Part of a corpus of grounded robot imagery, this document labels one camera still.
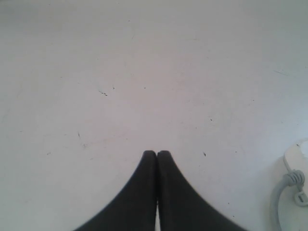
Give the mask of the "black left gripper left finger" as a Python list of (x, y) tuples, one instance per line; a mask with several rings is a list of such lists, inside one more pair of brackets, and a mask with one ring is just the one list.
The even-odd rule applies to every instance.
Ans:
[(145, 151), (131, 178), (117, 196), (77, 230), (154, 231), (156, 169), (156, 153)]

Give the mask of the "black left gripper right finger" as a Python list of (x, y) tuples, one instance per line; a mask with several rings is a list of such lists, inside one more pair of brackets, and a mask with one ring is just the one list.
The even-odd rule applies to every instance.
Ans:
[(189, 184), (169, 151), (157, 154), (157, 199), (162, 231), (243, 231)]

